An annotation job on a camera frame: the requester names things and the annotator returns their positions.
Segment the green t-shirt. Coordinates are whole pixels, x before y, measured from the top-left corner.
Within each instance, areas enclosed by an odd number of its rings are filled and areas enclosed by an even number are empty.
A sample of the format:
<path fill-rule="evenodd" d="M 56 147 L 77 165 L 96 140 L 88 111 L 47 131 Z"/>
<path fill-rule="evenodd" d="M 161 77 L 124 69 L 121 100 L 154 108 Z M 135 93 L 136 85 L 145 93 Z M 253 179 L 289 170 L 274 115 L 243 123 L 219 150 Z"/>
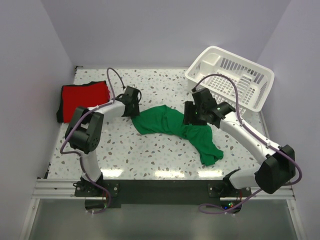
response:
<path fill-rule="evenodd" d="M 188 140 L 199 153 L 205 166 L 214 165 L 223 159 L 224 152 L 213 143 L 213 131 L 208 125 L 185 125 L 184 114 L 167 105 L 142 111 L 131 119 L 136 130 L 142 134 L 167 134 Z"/>

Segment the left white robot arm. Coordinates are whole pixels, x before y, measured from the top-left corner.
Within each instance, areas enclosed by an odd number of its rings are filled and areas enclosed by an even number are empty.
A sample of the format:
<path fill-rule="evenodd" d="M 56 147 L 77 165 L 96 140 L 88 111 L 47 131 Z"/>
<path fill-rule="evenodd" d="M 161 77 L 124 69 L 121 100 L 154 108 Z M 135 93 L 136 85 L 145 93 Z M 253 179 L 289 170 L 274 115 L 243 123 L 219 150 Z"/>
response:
<path fill-rule="evenodd" d="M 78 155 L 81 179 L 87 182 L 85 189 L 92 196 L 99 196 L 104 190 L 101 182 L 103 174 L 96 153 L 103 125 L 115 118 L 139 116 L 141 98 L 139 89 L 127 86 L 123 93 L 107 103 L 93 107 L 79 106 L 75 109 L 60 153 Z"/>

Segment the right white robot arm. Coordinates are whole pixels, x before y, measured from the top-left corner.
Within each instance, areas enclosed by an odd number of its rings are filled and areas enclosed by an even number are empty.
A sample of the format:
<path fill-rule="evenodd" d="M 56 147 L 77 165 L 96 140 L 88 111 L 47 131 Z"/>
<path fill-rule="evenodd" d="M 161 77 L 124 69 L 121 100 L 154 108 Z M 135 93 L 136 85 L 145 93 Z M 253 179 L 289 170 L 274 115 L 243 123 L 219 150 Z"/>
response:
<path fill-rule="evenodd" d="M 192 93 L 193 100 L 184 103 L 183 124 L 211 124 L 231 135 L 258 162 L 251 169 L 236 169 L 223 178 L 223 192 L 230 197 L 241 189 L 256 187 L 273 194 L 296 175 L 292 147 L 269 140 L 241 119 L 227 102 L 217 103 L 207 88 Z"/>

